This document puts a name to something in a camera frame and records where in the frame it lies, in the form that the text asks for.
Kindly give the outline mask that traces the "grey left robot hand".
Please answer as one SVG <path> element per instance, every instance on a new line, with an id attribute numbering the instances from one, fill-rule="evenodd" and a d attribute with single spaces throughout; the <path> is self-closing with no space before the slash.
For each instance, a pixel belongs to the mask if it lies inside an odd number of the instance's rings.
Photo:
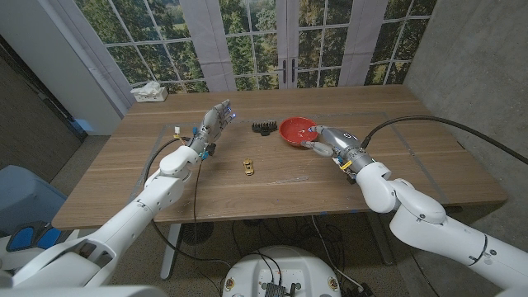
<path id="1" fill-rule="evenodd" d="M 203 153 L 207 146 L 215 143 L 222 130 L 231 122 L 235 114 L 231 110 L 229 99 L 222 101 L 205 113 L 196 134 L 188 146 L 197 153 Z"/>

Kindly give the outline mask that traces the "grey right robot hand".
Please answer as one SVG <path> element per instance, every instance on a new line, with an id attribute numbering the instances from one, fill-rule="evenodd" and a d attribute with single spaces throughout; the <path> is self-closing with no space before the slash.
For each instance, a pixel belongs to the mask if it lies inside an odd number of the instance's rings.
<path id="1" fill-rule="evenodd" d="M 302 140 L 300 144 L 323 157 L 335 159 L 344 172 L 357 174 L 362 168 L 374 162 L 374 159 L 361 148 L 359 139 L 353 134 L 325 125 L 311 126 L 309 132 L 316 132 L 323 141 Z"/>

